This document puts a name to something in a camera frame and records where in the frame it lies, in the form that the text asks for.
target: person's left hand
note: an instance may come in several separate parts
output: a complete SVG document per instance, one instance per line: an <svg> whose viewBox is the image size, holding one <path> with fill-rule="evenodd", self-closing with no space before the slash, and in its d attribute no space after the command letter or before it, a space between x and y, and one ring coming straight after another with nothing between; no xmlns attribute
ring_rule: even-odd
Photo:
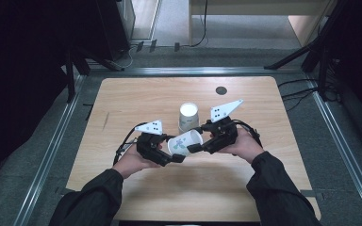
<svg viewBox="0 0 362 226"><path fill-rule="evenodd" d="M148 159L144 159L137 152L137 145L133 144L120 158L112 168L117 170L124 179L128 178L131 174L148 168L159 168L160 165L156 164Z"/></svg>

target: robotic hand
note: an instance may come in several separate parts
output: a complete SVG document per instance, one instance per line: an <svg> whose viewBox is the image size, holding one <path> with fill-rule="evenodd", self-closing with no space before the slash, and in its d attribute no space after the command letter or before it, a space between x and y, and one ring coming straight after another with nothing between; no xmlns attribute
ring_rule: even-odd
<svg viewBox="0 0 362 226"><path fill-rule="evenodd" d="M141 131L142 134L137 138L137 152L145 159L151 160L165 167L168 163L182 163L185 156L182 154L173 154L173 156L161 151L158 144L164 140L169 141L173 136L162 133L161 121L152 121L141 123L133 128L125 138L123 144L119 147L114 158L113 165L117 163L122 152L125 152L124 145L134 130Z"/></svg>
<svg viewBox="0 0 362 226"><path fill-rule="evenodd" d="M235 102L219 105L211 108L211 120L208 120L206 124L203 124L201 127L194 128L200 134L204 131L210 132L212 139L208 140L203 145L195 144L189 146L189 151L191 153L198 153L200 151L205 151L209 153L215 153L220 149L235 143L238 137L237 124L241 125L246 129L255 141L261 145L260 134L246 124L243 121L231 120L229 115L233 112L243 100L237 100Z"/></svg>
<svg viewBox="0 0 362 226"><path fill-rule="evenodd" d="M238 124L246 129L252 135L255 141L260 146L262 146L260 141L260 134L258 134L254 128L243 121L231 120L229 117L231 112L233 112L240 104L242 104L242 102L243 100L237 100L225 105L212 107L211 120L208 120L206 124L201 125L201 127L194 128L194 130L198 131L200 134L202 134L204 131L210 132L212 139L202 145L199 143L189 145L189 152L198 153L200 151L205 151L209 153L215 153L228 145L234 144L238 137ZM125 152L126 148L124 145L130 145L130 143L126 143L126 141L134 132L134 130L142 132L142 134L137 139L137 152L140 153L143 158L151 160L163 167L171 162L182 163L184 161L184 155L177 153L169 155L158 148L159 143L163 142L164 140L168 142L169 139L173 138L174 136L168 136L162 133L161 121L152 121L149 123L143 122L130 131L123 144L117 150L113 165L117 163L122 152Z"/></svg>

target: white object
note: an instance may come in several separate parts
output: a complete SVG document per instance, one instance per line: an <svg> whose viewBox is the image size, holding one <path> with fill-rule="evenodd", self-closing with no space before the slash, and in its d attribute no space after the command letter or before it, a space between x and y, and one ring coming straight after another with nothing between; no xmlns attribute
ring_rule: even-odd
<svg viewBox="0 0 362 226"><path fill-rule="evenodd" d="M136 131L140 131L147 134L154 134L154 135L162 135L163 134L163 127L161 126L161 121L152 121L148 122L144 125L140 125L135 127Z"/></svg>
<svg viewBox="0 0 362 226"><path fill-rule="evenodd" d="M188 131L198 126L198 106L194 103L182 104L180 107L180 118L178 122L179 131Z"/></svg>
<svg viewBox="0 0 362 226"><path fill-rule="evenodd" d="M171 154L179 153L188 156L190 152L187 147L197 143L201 145L204 143L202 136L196 130L189 130L187 133L169 139L167 146Z"/></svg>
<svg viewBox="0 0 362 226"><path fill-rule="evenodd" d="M240 104L242 104L243 100L239 99L235 102L231 102L225 105L218 105L215 107L211 107L210 115L211 122L220 121L231 114Z"/></svg>
<svg viewBox="0 0 362 226"><path fill-rule="evenodd" d="M178 124L178 134L181 135L181 134L184 134L184 133L187 133L187 131L182 130L181 127Z"/></svg>

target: wooden table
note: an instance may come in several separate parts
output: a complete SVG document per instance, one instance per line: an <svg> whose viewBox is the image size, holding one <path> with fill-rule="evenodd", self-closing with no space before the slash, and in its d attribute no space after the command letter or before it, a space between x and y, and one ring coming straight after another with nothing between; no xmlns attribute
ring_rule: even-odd
<svg viewBox="0 0 362 226"><path fill-rule="evenodd" d="M225 95L216 93L225 87ZM164 133L178 135L179 107L193 102L201 124L210 107L238 99L231 119L261 134L265 150L278 157L302 190L311 190L275 80L260 77L109 78L103 81L79 147L67 187L82 186L111 167L115 151L136 124L162 120ZM245 186L251 166L231 154L196 153L184 163L145 169L123 183L119 220L259 221L255 200ZM319 207L309 198L320 218Z"/></svg>
<svg viewBox="0 0 362 226"><path fill-rule="evenodd" d="M302 46L310 41L336 0L210 0L207 15L287 15ZM205 15L206 0L189 0L189 44L192 16Z"/></svg>

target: metal frame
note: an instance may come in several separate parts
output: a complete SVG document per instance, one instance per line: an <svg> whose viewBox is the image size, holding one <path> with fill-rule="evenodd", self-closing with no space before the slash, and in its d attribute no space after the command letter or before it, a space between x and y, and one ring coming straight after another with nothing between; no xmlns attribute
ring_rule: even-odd
<svg viewBox="0 0 362 226"><path fill-rule="evenodd" d="M115 75L118 77L175 77L175 76L244 76L246 74L279 74L279 73L303 73L302 70L298 67L285 67L283 69L279 69L277 71L269 71L264 70L262 67L236 67L236 68L224 68L224 67L197 67L197 68L139 68L139 69L131 69L125 72L111 72L107 69L95 69L93 70L94 74L102 74L102 75ZM37 174L32 182L30 188L27 191L27 196L25 201L19 211L19 214L13 225L26 225L29 221L29 218L34 210L37 199L41 193L43 184L46 180L46 177L49 173L49 170L52 166L52 163L55 159L58 146L62 140L63 134L66 131L67 125L71 116L73 115L73 111L75 105L78 101L78 93L82 89L84 83L85 76L78 75L75 85L77 93L73 100L66 106L63 115L58 124L58 128L54 133L54 136L51 140L51 143L46 151L46 154L40 164L40 168L37 171ZM310 88L314 88L317 85L314 82L308 82L307 85ZM345 166L348 172L351 174L354 184L362 198L362 170L359 167L358 163L354 158L354 154L350 149L348 143L343 136L337 122L332 114L329 105L325 103L318 93L314 93L313 97L317 103L317 106L330 130L331 135L335 143L337 144L337 148L339 153L345 163Z"/></svg>
<svg viewBox="0 0 362 226"><path fill-rule="evenodd" d="M307 74L306 76L307 78L313 79L310 74ZM307 84L310 88L317 86L314 82L308 82ZM329 104L324 102L317 92L313 93L313 97L335 143L337 144L337 149L339 150L340 156L342 157L342 160L345 163L345 166L350 173L352 180L354 181L354 185L356 186L356 189L362 199L362 169L355 160L354 153L352 152L349 144L345 139L345 136L340 130L337 121L335 120L335 117L329 107Z"/></svg>

